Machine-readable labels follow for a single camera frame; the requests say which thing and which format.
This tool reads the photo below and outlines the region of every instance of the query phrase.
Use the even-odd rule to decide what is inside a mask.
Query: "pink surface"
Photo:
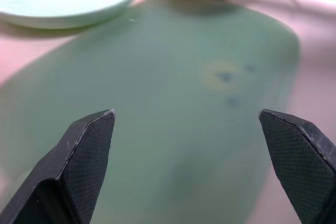
[[[303,56],[288,112],[313,121],[330,139],[336,140],[336,54],[331,42],[335,41],[336,32],[331,31],[336,31],[336,22],[313,15],[300,18],[302,21],[292,23],[292,28],[300,37]],[[305,25],[317,21],[320,23],[315,26]],[[43,31],[0,24],[0,83],[84,30]],[[6,181],[0,173],[0,193]],[[248,222],[269,223],[300,223],[272,168]]]

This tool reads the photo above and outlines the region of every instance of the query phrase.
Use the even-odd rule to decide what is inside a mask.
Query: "textured rubber pad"
[[[33,168],[0,214],[0,224],[89,224],[103,184],[114,112],[74,122]]]
[[[262,110],[259,119],[276,175],[302,224],[336,223],[336,147],[313,123],[293,115]]]

